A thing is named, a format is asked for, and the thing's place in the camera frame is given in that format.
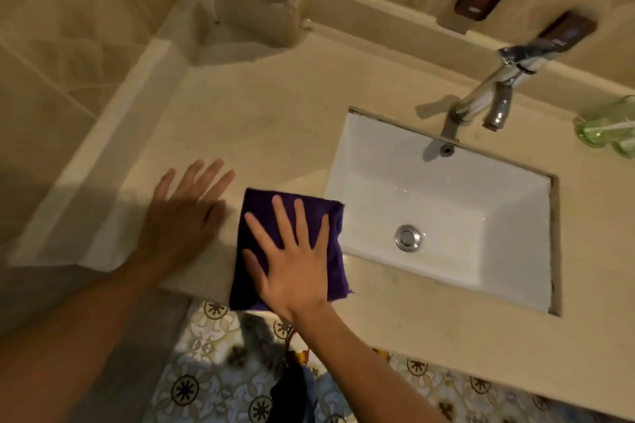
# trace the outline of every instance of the forearm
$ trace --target forearm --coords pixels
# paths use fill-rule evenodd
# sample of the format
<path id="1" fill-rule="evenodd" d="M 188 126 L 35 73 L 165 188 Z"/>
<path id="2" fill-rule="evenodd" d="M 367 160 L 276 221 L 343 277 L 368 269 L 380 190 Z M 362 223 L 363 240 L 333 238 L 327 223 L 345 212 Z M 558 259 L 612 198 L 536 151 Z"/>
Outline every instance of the forearm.
<path id="1" fill-rule="evenodd" d="M 132 309 L 155 283 L 156 274 L 146 269 L 146 261 L 133 255 L 0 340 L 0 406 L 7 421 L 64 419 L 99 376 Z"/>
<path id="2" fill-rule="evenodd" d="M 357 338 L 330 304 L 297 318 L 296 329 L 364 423 L 447 423 L 414 388 Z"/>

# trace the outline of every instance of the undermount sink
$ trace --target undermount sink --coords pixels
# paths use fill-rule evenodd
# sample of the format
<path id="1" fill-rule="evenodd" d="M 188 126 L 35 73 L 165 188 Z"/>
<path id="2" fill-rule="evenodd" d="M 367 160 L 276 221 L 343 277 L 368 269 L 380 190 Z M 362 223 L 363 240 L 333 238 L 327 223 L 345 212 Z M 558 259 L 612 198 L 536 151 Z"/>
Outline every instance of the undermount sink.
<path id="1" fill-rule="evenodd" d="M 342 250 L 548 312 L 552 179 L 443 144 L 349 113 L 324 195 Z"/>

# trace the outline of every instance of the faucet handle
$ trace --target faucet handle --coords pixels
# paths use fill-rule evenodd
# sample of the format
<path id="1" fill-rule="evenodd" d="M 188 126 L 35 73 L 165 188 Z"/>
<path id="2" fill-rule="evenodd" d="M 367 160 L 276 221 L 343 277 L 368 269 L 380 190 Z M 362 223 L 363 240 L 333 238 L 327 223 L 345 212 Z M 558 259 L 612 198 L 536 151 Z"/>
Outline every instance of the faucet handle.
<path id="1" fill-rule="evenodd" d="M 507 66 L 515 66 L 528 58 L 539 58 L 557 52 L 556 46 L 545 39 L 536 39 L 527 45 L 512 45 L 498 50 L 498 55 Z"/>

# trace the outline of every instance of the faucet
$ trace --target faucet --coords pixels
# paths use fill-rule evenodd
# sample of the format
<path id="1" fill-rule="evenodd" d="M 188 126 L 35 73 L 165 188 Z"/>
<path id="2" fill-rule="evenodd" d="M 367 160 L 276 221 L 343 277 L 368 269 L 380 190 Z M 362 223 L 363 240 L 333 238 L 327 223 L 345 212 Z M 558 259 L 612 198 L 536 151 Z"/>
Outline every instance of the faucet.
<path id="1" fill-rule="evenodd" d="M 472 90 L 463 100 L 452 106 L 448 121 L 454 130 L 445 135 L 456 138 L 458 125 L 470 124 L 489 107 L 483 127 L 491 131 L 503 129 L 512 103 L 514 87 L 536 74 L 538 69 L 556 57 L 558 50 L 550 41 L 536 39 L 527 45 L 504 47 L 498 51 L 503 65 Z"/>

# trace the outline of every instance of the finger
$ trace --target finger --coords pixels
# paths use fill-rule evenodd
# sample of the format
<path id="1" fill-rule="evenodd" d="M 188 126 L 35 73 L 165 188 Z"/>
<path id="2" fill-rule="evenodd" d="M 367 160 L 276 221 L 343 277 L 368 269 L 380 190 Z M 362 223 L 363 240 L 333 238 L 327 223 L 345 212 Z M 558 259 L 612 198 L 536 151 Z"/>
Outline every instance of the finger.
<path id="1" fill-rule="evenodd" d="M 218 201 L 218 199 L 220 199 L 220 196 L 222 196 L 223 193 L 225 192 L 225 189 L 234 180 L 235 175 L 236 175 L 236 172 L 233 169 L 231 171 L 227 171 L 223 175 L 223 177 L 218 179 L 218 182 L 214 184 L 210 188 L 210 190 L 203 195 L 203 197 L 201 198 L 201 201 L 207 202 L 207 203 L 213 203 L 214 201 Z"/>
<path id="2" fill-rule="evenodd" d="M 170 184 L 177 172 L 174 169 L 169 169 L 159 181 L 159 184 L 154 188 L 154 194 L 152 195 L 152 201 L 150 201 L 150 207 L 148 212 L 154 211 L 157 207 L 161 206 L 168 197 L 170 191 Z"/>
<path id="3" fill-rule="evenodd" d="M 248 249 L 242 250 L 242 258 L 244 259 L 244 265 L 247 268 L 247 272 L 251 276 L 253 286 L 256 288 L 258 296 L 260 296 L 262 299 L 266 299 L 266 294 L 269 291 L 269 280 L 267 279 L 267 275 L 263 271 L 262 267 L 258 263 L 258 258 L 256 258 L 256 255 Z"/>
<path id="4" fill-rule="evenodd" d="M 207 166 L 207 169 L 203 171 L 198 179 L 196 179 L 196 182 L 192 185 L 187 196 L 194 201 L 198 201 L 199 198 L 203 194 L 205 194 L 205 191 L 207 191 L 207 188 L 210 186 L 210 184 L 214 181 L 214 178 L 223 167 L 223 164 L 223 159 L 216 159 L 209 166 Z"/>
<path id="5" fill-rule="evenodd" d="M 304 203 L 301 199 L 293 202 L 295 208 L 295 234 L 298 236 L 298 245 L 310 248 L 309 244 L 309 228 L 307 226 L 307 216 L 304 212 Z"/>
<path id="6" fill-rule="evenodd" d="M 280 195 L 275 195 L 271 202 L 274 206 L 275 221 L 277 222 L 278 231 L 280 231 L 280 237 L 282 238 L 284 247 L 288 249 L 297 246 L 295 236 L 293 235 L 293 228 L 291 228 L 291 222 L 289 221 L 289 216 L 286 213 L 284 204 L 282 204 L 282 198 Z"/>
<path id="7" fill-rule="evenodd" d="M 328 247 L 328 233 L 330 225 L 328 223 L 328 214 L 322 216 L 322 226 L 319 228 L 316 246 L 314 248 L 320 257 L 326 257 L 326 248 Z"/>
<path id="8" fill-rule="evenodd" d="M 172 195 L 172 199 L 184 199 L 187 192 L 191 189 L 194 184 L 194 179 L 198 174 L 198 171 L 203 167 L 204 162 L 200 159 L 194 161 L 186 170 L 186 173 L 183 175 L 181 182 L 177 186 L 177 189 L 174 191 Z"/>
<path id="9" fill-rule="evenodd" d="M 271 237 L 267 234 L 265 228 L 262 227 L 260 221 L 258 221 L 258 219 L 256 219 L 256 217 L 250 212 L 244 215 L 244 220 L 247 223 L 251 234 L 254 238 L 256 238 L 256 241 L 258 241 L 258 246 L 260 246 L 260 248 L 265 251 L 267 258 L 271 259 L 271 256 L 273 256 L 278 251 L 278 247 L 275 245 Z"/>
<path id="10" fill-rule="evenodd" d="M 225 201 L 218 201 L 210 208 L 210 214 L 203 223 L 203 232 L 206 237 L 213 238 L 218 234 L 218 230 L 225 219 L 226 206 Z"/>

